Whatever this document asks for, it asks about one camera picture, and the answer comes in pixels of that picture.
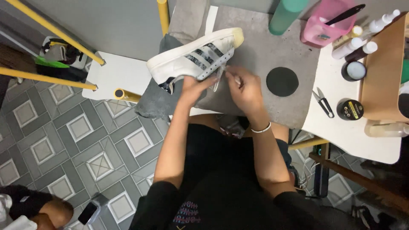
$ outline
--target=black shirt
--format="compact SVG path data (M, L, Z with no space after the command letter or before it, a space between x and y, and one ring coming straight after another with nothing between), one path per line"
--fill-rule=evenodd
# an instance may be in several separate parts
M240 174L215 171L187 195L184 187L152 184L139 201L130 230L332 229L314 202L296 192L273 199Z

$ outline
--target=white sneaker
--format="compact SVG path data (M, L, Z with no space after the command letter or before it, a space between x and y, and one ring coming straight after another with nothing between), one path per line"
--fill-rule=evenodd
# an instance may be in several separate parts
M215 31L196 41L149 59L146 66L162 89L173 94L173 84L192 76L204 80L226 63L244 41L241 28Z

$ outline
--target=white beaded bracelet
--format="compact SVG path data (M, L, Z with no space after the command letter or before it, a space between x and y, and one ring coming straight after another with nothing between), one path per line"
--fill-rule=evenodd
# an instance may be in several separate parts
M253 130L253 129L251 129L251 130L252 130L253 132L255 132L255 133L263 133L263 132L267 131L268 129L270 129L270 127L271 127L271 122L268 122L267 128L265 128L265 129L263 129L263 130L261 130L261 131L255 131L255 130Z

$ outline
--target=white bottle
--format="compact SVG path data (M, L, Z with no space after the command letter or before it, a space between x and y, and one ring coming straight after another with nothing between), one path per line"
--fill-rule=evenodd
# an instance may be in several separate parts
M359 47L362 46L362 40L360 38L353 38L351 41L341 45L338 49L332 52L332 57L334 59L344 58L346 55L354 52Z
M362 27L364 32L361 36L359 36L359 38L364 41L374 34L381 32L385 26L390 24L392 20L399 15L400 11L396 9L391 14L384 14L381 19L373 20L372 22L366 24L364 27Z
M374 138L404 138L409 135L409 124L401 122L374 124L365 133Z

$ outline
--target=person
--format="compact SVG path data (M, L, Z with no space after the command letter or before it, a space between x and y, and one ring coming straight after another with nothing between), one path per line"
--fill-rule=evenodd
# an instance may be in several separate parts
M11 197L8 214L13 221L26 216L37 224L37 230L56 230L66 225L74 215L74 208L67 201L22 185L0 187L0 194Z
M253 131L234 139L221 133L213 115L189 117L215 79L185 76L153 184L130 230L331 229L320 207L290 181L288 128L270 123L260 77L232 66L225 76Z

